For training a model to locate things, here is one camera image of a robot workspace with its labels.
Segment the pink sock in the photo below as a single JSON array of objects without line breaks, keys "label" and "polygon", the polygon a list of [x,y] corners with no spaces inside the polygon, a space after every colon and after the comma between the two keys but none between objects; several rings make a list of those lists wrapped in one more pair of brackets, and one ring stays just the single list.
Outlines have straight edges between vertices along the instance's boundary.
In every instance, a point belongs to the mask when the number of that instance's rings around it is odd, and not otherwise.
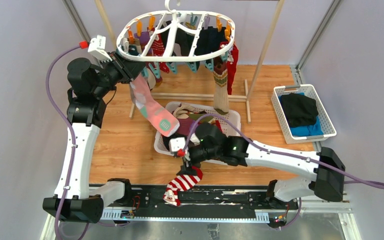
[{"label": "pink sock", "polygon": [[179,120],[154,100],[148,82],[141,73],[129,83],[129,90],[132,103],[161,135],[170,137],[178,130]]}]

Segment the grey sock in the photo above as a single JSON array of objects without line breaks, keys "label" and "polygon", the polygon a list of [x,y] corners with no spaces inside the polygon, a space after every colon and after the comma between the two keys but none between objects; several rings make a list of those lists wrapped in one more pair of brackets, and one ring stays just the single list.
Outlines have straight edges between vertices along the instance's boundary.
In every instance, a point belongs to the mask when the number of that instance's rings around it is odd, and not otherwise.
[{"label": "grey sock", "polygon": [[157,81],[154,73],[149,68],[146,68],[146,72],[147,72],[146,81],[149,89],[152,91],[155,88]]}]

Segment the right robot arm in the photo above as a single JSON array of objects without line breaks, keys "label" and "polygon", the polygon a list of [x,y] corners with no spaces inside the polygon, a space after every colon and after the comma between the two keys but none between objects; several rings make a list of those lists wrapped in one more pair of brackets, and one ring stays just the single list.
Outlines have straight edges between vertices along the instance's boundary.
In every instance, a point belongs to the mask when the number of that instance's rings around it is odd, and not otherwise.
[{"label": "right robot arm", "polygon": [[235,167],[267,167],[297,176],[269,182],[265,200],[271,208],[312,195],[329,202],[343,200],[345,177],[341,172],[346,168],[329,147],[320,151],[274,147],[243,136],[227,136],[209,123],[199,124],[193,133],[198,145],[187,147],[179,175],[196,176],[198,172],[194,168],[208,160]]}]

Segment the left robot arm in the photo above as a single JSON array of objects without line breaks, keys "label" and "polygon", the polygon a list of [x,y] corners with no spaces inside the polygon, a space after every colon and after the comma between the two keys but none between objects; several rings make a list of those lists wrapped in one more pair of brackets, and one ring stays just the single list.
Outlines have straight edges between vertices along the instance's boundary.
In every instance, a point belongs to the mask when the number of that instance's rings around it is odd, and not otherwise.
[{"label": "left robot arm", "polygon": [[104,96],[117,84],[129,84],[141,76],[143,62],[130,61],[115,52],[101,65],[84,57],[67,66],[69,105],[62,115],[67,124],[67,147],[61,176],[53,196],[44,198],[43,209],[62,222],[97,223],[113,203],[125,207],[134,199],[126,178],[111,178],[90,190],[89,177],[96,140],[107,105]]}]

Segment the white round clip hanger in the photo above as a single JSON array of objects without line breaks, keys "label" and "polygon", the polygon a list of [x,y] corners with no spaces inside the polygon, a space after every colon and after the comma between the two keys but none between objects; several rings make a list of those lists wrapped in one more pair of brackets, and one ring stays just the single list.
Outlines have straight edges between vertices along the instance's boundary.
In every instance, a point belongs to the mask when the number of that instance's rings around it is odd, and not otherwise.
[{"label": "white round clip hanger", "polygon": [[[118,53],[134,62],[201,62],[211,60],[216,57],[225,56],[230,50],[236,39],[236,24],[228,16],[205,10],[176,10],[170,8],[170,1],[164,2],[164,10],[156,10],[143,13],[130,20],[122,29],[116,38],[116,47]],[[201,33],[209,28],[207,19],[215,20],[215,31],[222,34],[226,43],[218,44],[215,51],[209,53],[198,53],[199,43],[203,44]],[[148,21],[146,27],[151,31],[149,41],[146,42],[144,49],[138,55],[132,55],[129,52],[129,45],[134,43],[135,34],[142,33],[142,23]],[[176,37],[179,32],[184,32],[192,37],[192,43],[184,51],[185,54],[173,55],[176,44]],[[158,35],[167,34],[164,52],[157,56],[149,55],[153,43]]]}]

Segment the red white striped sock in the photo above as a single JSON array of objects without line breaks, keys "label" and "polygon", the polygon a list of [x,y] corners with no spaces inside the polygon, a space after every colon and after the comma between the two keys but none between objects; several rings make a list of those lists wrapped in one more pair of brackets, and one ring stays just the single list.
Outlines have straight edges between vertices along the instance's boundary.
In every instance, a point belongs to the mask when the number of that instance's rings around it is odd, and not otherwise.
[{"label": "red white striped sock", "polygon": [[179,192],[188,191],[202,180],[202,171],[195,166],[193,166],[192,169],[196,171],[196,175],[181,174],[176,176],[167,184],[165,192],[163,194],[163,200],[166,203],[179,207],[181,205],[181,201],[179,199]]}]

